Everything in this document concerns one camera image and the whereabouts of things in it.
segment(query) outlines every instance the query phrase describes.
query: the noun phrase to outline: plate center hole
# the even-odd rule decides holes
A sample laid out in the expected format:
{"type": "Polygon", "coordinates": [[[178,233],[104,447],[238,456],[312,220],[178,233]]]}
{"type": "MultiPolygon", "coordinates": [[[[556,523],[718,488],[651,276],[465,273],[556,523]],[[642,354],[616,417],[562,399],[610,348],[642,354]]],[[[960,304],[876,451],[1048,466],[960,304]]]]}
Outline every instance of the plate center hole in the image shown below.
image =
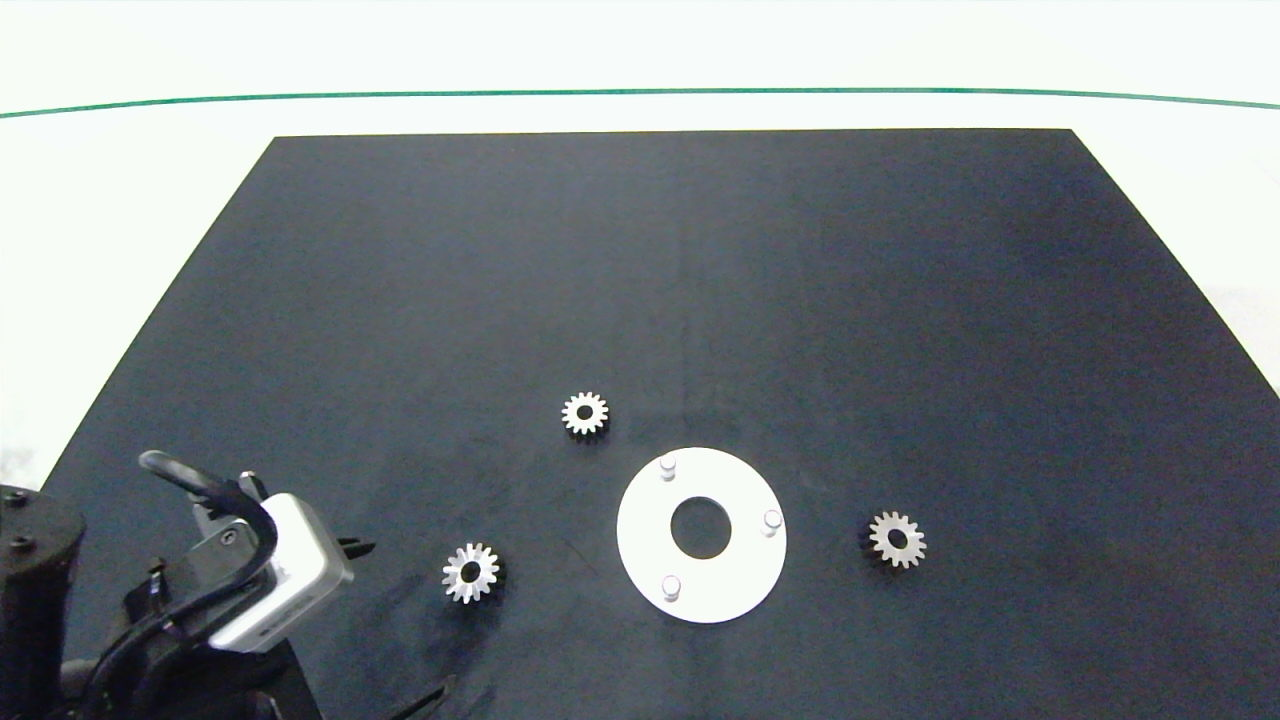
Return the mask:
{"type": "Polygon", "coordinates": [[[728,546],[731,534],[728,514],[709,497],[690,497],[671,514],[671,537],[690,557],[716,557],[728,546]]]}

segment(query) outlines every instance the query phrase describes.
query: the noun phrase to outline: white camera housing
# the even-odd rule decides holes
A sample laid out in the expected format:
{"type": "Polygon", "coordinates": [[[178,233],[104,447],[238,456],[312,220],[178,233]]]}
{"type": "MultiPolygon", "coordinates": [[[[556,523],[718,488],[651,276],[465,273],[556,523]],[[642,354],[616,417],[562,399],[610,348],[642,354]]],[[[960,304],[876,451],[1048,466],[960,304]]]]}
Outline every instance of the white camera housing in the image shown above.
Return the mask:
{"type": "Polygon", "coordinates": [[[338,541],[310,505],[280,493],[262,501],[262,509],[279,534],[269,562],[275,587],[209,638],[215,650],[270,650],[355,577],[338,541]]]}

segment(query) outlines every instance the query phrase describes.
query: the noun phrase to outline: gear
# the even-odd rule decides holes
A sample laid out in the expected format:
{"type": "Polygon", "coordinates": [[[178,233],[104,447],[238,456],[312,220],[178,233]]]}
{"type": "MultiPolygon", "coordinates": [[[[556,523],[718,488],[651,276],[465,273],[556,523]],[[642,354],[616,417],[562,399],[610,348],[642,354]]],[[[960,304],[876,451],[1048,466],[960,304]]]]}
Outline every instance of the gear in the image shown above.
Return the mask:
{"type": "Polygon", "coordinates": [[[906,515],[899,516],[896,510],[884,512],[872,523],[872,550],[879,553],[881,560],[892,562],[895,568],[919,565],[920,559],[924,557],[924,548],[928,546],[922,542],[924,533],[915,528],[916,523],[913,523],[906,515]],[[890,533],[893,530],[902,533],[906,544],[897,547],[890,541],[890,533]]]}
{"type": "Polygon", "coordinates": [[[443,570],[442,583],[449,585],[444,594],[453,596],[453,602],[461,600],[462,605],[472,600],[479,602],[480,596],[488,593],[489,587],[498,582],[498,556],[490,547],[468,542],[467,547],[453,551],[449,564],[443,570]]]}
{"type": "Polygon", "coordinates": [[[609,406],[594,392],[580,392],[568,398],[561,415],[564,416],[566,430],[575,437],[586,437],[604,430],[609,421],[609,406]]]}

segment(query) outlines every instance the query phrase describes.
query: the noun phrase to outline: white background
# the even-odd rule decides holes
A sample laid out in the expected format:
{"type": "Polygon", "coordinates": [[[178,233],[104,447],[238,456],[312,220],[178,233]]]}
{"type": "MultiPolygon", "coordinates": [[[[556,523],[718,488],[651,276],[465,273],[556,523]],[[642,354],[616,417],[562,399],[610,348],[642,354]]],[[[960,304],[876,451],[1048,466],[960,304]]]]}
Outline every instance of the white background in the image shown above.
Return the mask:
{"type": "MultiPolygon", "coordinates": [[[[237,94],[602,87],[1014,87],[1280,102],[1277,37],[1280,5],[1268,3],[3,3],[0,113],[237,94]]],[[[860,127],[1075,129],[1280,384],[1280,110],[982,95],[129,108],[0,118],[0,482],[44,482],[275,136],[860,127]]]]}

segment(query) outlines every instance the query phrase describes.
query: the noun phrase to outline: metal pin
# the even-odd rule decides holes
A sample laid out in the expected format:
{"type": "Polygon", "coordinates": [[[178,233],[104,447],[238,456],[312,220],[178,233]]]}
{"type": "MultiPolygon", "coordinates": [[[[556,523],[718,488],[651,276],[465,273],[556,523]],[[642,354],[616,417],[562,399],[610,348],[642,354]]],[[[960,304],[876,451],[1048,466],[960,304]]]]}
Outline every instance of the metal pin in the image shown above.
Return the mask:
{"type": "Polygon", "coordinates": [[[667,598],[667,602],[675,602],[680,597],[680,578],[675,575],[667,575],[662,579],[662,596],[667,598]]]}
{"type": "Polygon", "coordinates": [[[662,474],[662,479],[668,482],[673,480],[676,478],[676,456],[668,452],[667,455],[659,457],[658,471],[662,474]]]}
{"type": "MultiPolygon", "coordinates": [[[[31,552],[36,550],[36,541],[31,536],[14,536],[9,541],[9,550],[13,552],[31,552]]],[[[663,580],[663,585],[666,587],[666,580],[663,580]]],[[[676,592],[680,592],[680,580],[676,580],[676,592]]]]}
{"type": "Polygon", "coordinates": [[[782,514],[777,510],[764,511],[764,537],[772,538],[782,527],[782,514]]]}
{"type": "Polygon", "coordinates": [[[24,489],[13,489],[4,493],[4,503],[8,507],[22,507],[27,505],[27,500],[29,500],[29,496],[24,489]]]}

